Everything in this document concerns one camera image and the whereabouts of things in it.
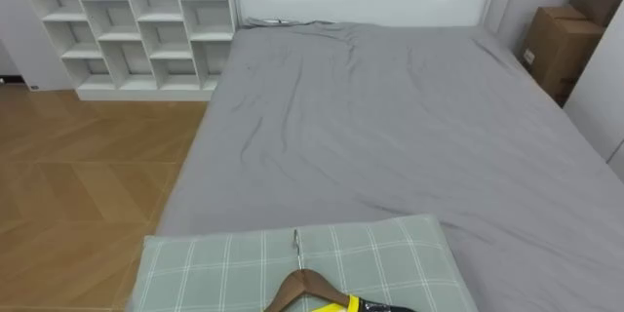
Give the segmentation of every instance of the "wrinkled sheet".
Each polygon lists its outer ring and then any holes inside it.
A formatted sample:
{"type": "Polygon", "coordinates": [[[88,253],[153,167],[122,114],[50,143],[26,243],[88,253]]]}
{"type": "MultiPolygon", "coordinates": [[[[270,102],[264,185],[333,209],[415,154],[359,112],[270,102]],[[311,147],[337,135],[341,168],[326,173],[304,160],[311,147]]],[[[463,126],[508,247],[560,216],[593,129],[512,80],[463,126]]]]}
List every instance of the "wrinkled sheet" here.
{"type": "Polygon", "coordinates": [[[239,32],[158,234],[413,214],[481,312],[624,310],[624,185],[478,28],[239,32]]]}

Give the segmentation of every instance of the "plaid pillowcase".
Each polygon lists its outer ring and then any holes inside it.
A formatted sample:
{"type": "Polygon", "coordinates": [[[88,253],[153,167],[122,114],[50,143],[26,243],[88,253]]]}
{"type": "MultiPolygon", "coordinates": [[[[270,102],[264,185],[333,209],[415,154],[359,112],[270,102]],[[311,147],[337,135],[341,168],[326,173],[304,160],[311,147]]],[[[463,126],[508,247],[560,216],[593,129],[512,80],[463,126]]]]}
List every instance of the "plaid pillowcase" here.
{"type": "MultiPolygon", "coordinates": [[[[418,312],[477,312],[431,215],[297,229],[303,266],[345,293],[418,312]]],[[[258,312],[297,268],[292,229],[147,237],[129,310],[258,312]]],[[[306,296],[290,311],[325,304],[306,296]]]]}

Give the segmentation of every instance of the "hanger hook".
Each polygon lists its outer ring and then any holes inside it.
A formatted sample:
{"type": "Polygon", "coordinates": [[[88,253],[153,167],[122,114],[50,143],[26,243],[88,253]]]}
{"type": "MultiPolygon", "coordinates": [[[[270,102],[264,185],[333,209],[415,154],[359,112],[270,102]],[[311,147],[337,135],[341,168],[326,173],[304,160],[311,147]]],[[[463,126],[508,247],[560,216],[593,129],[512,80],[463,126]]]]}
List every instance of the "hanger hook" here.
{"type": "Polygon", "coordinates": [[[299,231],[298,230],[294,230],[294,238],[292,240],[292,244],[294,245],[294,248],[296,249],[296,260],[297,263],[299,264],[299,270],[303,269],[303,264],[301,264],[301,245],[299,244],[299,231]]]}

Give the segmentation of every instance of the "cube shelf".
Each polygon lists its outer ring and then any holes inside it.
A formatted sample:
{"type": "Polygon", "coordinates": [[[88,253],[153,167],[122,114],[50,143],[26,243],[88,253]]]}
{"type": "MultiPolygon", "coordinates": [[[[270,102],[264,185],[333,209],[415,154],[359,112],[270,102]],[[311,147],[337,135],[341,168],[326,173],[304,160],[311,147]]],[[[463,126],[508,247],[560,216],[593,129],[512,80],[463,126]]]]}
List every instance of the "cube shelf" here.
{"type": "Polygon", "coordinates": [[[191,41],[230,41],[234,33],[229,3],[185,1],[182,3],[191,41]]]}
{"type": "Polygon", "coordinates": [[[236,29],[229,0],[31,0],[81,99],[208,100],[236,29]]]}

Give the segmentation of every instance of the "wooden floor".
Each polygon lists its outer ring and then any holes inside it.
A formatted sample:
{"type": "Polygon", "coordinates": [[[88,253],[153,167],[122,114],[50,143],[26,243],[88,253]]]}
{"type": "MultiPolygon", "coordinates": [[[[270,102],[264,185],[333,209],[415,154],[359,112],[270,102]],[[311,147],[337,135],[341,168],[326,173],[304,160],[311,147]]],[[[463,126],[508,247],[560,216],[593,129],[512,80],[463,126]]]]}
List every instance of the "wooden floor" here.
{"type": "Polygon", "coordinates": [[[0,312],[123,310],[205,110],[0,86],[0,312]]]}

